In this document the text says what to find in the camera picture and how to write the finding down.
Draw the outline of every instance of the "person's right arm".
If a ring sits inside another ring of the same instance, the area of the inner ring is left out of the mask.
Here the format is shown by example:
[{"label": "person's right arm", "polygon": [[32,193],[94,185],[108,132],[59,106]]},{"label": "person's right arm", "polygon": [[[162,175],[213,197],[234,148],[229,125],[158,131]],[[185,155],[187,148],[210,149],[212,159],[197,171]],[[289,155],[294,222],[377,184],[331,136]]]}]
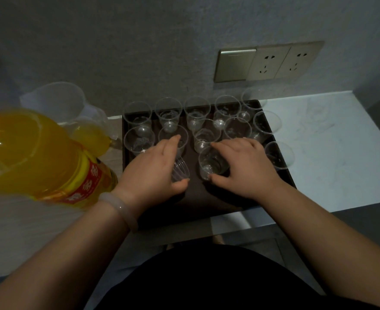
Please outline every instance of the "person's right arm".
[{"label": "person's right arm", "polygon": [[380,247],[283,182],[255,140],[212,144],[230,176],[211,175],[222,188],[256,200],[283,229],[331,291],[380,306]]}]

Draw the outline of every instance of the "bangle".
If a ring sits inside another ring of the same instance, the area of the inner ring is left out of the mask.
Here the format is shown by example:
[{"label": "bangle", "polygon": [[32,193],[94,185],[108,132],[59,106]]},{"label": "bangle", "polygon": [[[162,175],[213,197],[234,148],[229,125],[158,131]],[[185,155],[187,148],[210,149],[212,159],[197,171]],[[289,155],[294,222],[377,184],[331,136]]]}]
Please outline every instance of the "bangle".
[{"label": "bangle", "polygon": [[124,201],[116,197],[110,192],[103,192],[99,195],[98,200],[105,201],[113,206],[119,214],[121,214],[125,223],[130,230],[135,233],[138,230],[138,223],[134,216],[131,214],[130,209],[125,205]]}]

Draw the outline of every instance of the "red label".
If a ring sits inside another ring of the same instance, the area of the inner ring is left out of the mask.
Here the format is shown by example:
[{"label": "red label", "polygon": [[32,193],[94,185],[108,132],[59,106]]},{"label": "red label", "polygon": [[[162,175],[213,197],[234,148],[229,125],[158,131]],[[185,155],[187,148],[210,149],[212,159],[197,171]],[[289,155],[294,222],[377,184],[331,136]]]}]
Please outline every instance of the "red label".
[{"label": "red label", "polygon": [[102,177],[102,170],[96,163],[89,160],[89,170],[84,182],[69,196],[60,200],[60,203],[75,203],[88,198],[98,186],[99,180]]}]

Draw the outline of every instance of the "forearm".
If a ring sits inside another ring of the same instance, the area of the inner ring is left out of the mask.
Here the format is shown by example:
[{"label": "forearm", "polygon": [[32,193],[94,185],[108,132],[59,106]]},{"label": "forearm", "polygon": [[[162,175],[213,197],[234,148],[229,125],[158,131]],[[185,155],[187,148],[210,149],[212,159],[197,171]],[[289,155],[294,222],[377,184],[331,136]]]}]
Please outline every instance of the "forearm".
[{"label": "forearm", "polygon": [[378,245],[285,183],[260,202],[332,292],[380,306]]},{"label": "forearm", "polygon": [[83,307],[129,232],[99,202],[0,285],[0,309]]}]

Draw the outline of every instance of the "power socket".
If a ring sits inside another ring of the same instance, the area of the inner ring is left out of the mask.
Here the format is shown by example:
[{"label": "power socket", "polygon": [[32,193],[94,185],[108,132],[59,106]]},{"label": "power socket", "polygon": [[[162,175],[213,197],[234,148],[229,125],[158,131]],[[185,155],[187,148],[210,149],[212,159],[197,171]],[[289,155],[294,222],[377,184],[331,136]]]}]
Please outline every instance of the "power socket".
[{"label": "power socket", "polygon": [[246,80],[259,81],[263,79],[273,79],[290,48],[291,45],[257,48]]},{"label": "power socket", "polygon": [[323,46],[323,41],[291,45],[291,49],[274,78],[301,76],[315,60]]}]

